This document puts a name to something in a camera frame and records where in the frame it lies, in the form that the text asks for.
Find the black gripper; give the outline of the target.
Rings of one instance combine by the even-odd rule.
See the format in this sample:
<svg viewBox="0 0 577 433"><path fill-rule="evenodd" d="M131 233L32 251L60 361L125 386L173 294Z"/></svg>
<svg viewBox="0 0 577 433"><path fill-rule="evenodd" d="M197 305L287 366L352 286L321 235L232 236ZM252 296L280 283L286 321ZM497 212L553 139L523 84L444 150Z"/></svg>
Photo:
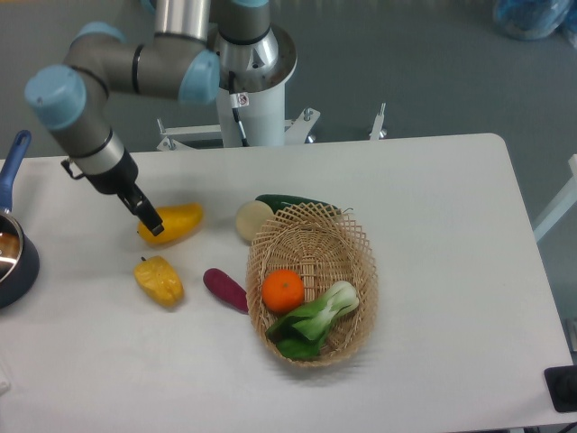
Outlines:
<svg viewBox="0 0 577 433"><path fill-rule="evenodd" d="M73 160L67 158L60 165L73 180L87 178L98 192L118 196L153 236L164 231L159 213L136 185L138 167L128 151L124 151L120 161L110 170L97 174L87 174L81 171L78 175L74 175L71 169L72 162Z"/></svg>

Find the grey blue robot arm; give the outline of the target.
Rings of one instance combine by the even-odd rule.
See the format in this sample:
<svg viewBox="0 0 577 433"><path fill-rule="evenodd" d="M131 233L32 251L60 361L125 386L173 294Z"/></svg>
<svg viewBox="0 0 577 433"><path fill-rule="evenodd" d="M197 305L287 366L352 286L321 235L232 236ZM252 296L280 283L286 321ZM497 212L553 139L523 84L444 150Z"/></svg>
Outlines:
<svg viewBox="0 0 577 433"><path fill-rule="evenodd" d="M138 168L103 109L114 92L210 104L220 88L221 62L208 48L210 24L244 45L270 29L266 1L150 1L150 44L130 45L107 23L85 25L60 64L37 72L24 97L41 124L94 188L116 195L153 235L164 227L138 188Z"/></svg>

